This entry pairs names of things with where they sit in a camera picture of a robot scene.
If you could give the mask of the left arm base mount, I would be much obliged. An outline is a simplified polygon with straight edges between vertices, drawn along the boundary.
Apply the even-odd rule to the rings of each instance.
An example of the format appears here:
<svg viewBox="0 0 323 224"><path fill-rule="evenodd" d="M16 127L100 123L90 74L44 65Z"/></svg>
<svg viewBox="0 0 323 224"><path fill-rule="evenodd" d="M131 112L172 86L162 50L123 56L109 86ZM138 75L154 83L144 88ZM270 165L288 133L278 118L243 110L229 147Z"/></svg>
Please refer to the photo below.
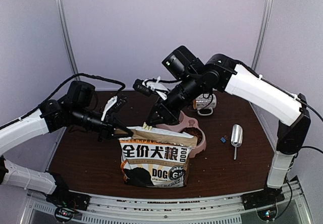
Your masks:
<svg viewBox="0 0 323 224"><path fill-rule="evenodd" d="M86 211L90 196L76 192L45 194L46 201L53 204L54 217L58 222L66 223L75 217L80 217L80 211Z"/></svg>

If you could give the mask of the pink double pet bowl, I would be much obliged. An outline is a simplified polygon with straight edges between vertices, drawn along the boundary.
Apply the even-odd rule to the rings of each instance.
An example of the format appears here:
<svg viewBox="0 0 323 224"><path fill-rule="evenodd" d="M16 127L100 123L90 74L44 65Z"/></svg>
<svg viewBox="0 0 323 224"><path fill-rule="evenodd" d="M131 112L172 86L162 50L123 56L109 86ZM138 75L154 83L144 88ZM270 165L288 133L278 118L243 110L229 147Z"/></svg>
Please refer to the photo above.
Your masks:
<svg viewBox="0 0 323 224"><path fill-rule="evenodd" d="M194 158L197 154L205 151L206 149L206 137L205 133L200 129L198 120L187 116L184 112L180 112L179 124L174 126L169 125L157 125L157 128L175 131L179 133L187 133L197 137L196 147L192 148L189 157Z"/></svg>

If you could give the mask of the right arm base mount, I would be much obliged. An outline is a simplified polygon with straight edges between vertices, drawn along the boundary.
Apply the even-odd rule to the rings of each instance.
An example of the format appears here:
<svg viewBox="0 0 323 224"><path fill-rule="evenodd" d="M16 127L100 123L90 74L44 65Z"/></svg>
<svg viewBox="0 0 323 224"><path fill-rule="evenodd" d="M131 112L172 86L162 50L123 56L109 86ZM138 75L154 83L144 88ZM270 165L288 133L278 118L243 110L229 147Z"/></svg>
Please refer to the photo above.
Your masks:
<svg viewBox="0 0 323 224"><path fill-rule="evenodd" d="M256 209L257 216L263 221L273 221L278 215L277 204L285 200L280 190L261 190L241 196L245 210Z"/></svg>

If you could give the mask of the gold binder clip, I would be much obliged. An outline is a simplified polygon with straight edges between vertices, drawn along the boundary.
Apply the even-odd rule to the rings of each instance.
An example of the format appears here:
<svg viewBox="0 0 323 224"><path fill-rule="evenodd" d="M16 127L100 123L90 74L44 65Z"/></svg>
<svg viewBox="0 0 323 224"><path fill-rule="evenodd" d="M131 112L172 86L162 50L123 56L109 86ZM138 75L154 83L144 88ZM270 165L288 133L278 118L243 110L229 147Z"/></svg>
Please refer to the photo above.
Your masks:
<svg viewBox="0 0 323 224"><path fill-rule="evenodd" d="M143 127L143 129L149 130L149 131L152 129L152 126L149 126L146 122L143 123L142 127Z"/></svg>

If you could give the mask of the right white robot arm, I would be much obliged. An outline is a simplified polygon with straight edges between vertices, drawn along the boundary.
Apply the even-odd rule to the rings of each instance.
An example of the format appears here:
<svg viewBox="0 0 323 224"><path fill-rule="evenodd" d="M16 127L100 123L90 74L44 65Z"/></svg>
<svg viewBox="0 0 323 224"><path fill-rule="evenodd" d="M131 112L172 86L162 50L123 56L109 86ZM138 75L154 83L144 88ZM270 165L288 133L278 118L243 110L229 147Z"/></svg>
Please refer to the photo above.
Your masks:
<svg viewBox="0 0 323 224"><path fill-rule="evenodd" d="M277 189L282 187L311 124L305 96L279 89L243 62L220 53L203 63L182 45L162 64L174 76L176 86L168 90L160 79L146 79L140 84L148 93L159 95L146 120L149 126L177 124L184 107L212 90L240 97L278 118L278 141L267 176L267 187L260 191L258 197L262 204L270 204L277 198Z"/></svg>

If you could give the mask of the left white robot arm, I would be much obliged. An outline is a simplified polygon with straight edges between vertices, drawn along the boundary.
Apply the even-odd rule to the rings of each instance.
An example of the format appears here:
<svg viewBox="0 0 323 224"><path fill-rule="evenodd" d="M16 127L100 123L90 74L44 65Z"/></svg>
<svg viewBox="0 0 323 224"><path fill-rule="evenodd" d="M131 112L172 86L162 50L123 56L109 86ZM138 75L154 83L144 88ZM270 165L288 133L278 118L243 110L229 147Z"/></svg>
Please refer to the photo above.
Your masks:
<svg viewBox="0 0 323 224"><path fill-rule="evenodd" d="M79 126L84 131L98 133L98 140L133 136L114 113L126 98L113 96L102 113L89 110L95 87L84 81L71 82L68 92L59 100L52 98L41 103L31 114L1 127L1 154L35 137L55 132L69 126ZM34 190L53 196L62 206L69 205L73 196L59 174L38 172L19 166L1 157L1 184Z"/></svg>

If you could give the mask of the blue binder clip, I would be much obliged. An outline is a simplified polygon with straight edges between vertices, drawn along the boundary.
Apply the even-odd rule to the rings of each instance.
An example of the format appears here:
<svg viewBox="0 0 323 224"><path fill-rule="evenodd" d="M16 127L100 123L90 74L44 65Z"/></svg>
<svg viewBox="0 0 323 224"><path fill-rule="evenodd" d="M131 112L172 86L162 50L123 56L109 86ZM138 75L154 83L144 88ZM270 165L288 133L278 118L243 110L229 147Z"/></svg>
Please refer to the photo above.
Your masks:
<svg viewBox="0 0 323 224"><path fill-rule="evenodd" d="M226 143L228 137L227 136L223 136L220 140L223 142L223 143Z"/></svg>

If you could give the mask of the metal food scoop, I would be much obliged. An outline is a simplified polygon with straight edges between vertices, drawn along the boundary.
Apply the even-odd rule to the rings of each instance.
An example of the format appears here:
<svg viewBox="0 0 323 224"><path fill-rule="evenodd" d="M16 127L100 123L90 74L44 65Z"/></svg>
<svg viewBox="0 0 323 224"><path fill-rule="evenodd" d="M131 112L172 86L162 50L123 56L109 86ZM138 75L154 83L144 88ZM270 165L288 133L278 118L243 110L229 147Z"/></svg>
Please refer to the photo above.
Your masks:
<svg viewBox="0 0 323 224"><path fill-rule="evenodd" d="M243 129L240 125L235 124L232 127L231 133L231 145L234 147L234 160L237 159L237 149L242 145L243 142Z"/></svg>

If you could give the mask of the dog food bag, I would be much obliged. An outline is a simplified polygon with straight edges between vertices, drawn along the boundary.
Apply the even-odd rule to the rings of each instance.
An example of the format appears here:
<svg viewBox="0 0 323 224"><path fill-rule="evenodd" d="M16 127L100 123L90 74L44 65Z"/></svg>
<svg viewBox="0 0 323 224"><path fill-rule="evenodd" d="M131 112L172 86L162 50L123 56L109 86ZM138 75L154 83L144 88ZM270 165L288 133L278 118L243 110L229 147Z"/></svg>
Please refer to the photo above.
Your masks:
<svg viewBox="0 0 323 224"><path fill-rule="evenodd" d="M132 137L119 139L124 183L144 188L185 187L189 154L197 137L159 128L130 129Z"/></svg>

